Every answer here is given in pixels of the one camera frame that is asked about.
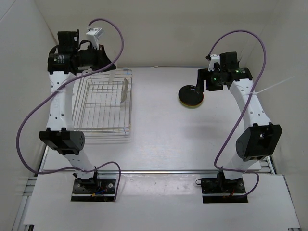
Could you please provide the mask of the black plate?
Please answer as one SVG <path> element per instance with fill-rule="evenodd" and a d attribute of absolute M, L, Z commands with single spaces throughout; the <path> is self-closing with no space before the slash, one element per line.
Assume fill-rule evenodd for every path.
<path fill-rule="evenodd" d="M 180 88 L 178 97 L 204 97 L 203 93 L 195 92 L 194 85 L 185 85 Z"/>

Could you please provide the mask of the orange plate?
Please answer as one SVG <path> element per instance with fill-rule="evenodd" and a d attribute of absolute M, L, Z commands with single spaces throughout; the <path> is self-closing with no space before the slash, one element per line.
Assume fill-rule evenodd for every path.
<path fill-rule="evenodd" d="M 204 97 L 179 97 L 179 102 L 187 105 L 198 105 L 202 104 Z"/>

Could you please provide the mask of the green plate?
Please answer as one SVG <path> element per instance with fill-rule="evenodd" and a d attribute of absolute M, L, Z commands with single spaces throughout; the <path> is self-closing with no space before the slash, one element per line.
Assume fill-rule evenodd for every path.
<path fill-rule="evenodd" d="M 198 105 L 181 104 L 181 105 L 184 106 L 185 108 L 189 108 L 189 109 L 196 109 L 196 108 L 201 106 L 201 104 L 198 104 Z"/>

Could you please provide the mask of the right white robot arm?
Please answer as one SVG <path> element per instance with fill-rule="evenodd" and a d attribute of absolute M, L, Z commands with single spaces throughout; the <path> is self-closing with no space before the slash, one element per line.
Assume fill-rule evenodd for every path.
<path fill-rule="evenodd" d="M 221 167 L 222 177 L 216 180 L 221 192 L 228 192 L 233 180 L 242 177 L 251 165 L 273 154 L 282 134 L 264 112 L 253 89 L 255 81 L 248 68 L 240 68 L 236 52 L 208 55 L 209 67 L 198 70 L 195 92 L 222 90 L 225 86 L 235 98 L 244 123 L 244 132 L 236 140 L 236 153 Z"/>

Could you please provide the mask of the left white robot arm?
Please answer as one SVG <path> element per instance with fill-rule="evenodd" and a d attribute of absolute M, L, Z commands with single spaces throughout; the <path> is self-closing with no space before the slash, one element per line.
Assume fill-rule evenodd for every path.
<path fill-rule="evenodd" d="M 52 48 L 48 57 L 48 73 L 53 98 L 46 130 L 39 138 L 49 148 L 65 157 L 77 168 L 74 177 L 77 183 L 91 193 L 97 192 L 101 181 L 83 148 L 85 136 L 75 131 L 72 120 L 73 78 L 83 69 L 93 71 L 106 67 L 116 68 L 107 57 L 99 37 L 103 30 L 99 27 L 89 29 L 86 40 L 79 41 L 79 31 L 58 32 L 59 44 Z"/>

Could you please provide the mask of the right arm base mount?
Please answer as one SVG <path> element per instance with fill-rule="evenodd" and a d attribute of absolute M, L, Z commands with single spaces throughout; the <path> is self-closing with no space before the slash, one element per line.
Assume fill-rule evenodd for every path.
<path fill-rule="evenodd" d="M 242 178 L 226 179 L 219 172 L 216 177 L 199 178 L 195 184 L 201 186 L 203 204 L 248 203 Z"/>

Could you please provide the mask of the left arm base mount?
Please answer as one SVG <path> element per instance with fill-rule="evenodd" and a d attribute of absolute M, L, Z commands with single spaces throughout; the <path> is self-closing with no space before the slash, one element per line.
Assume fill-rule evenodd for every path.
<path fill-rule="evenodd" d="M 115 202 L 121 177 L 81 179 L 74 174 L 72 202 Z"/>

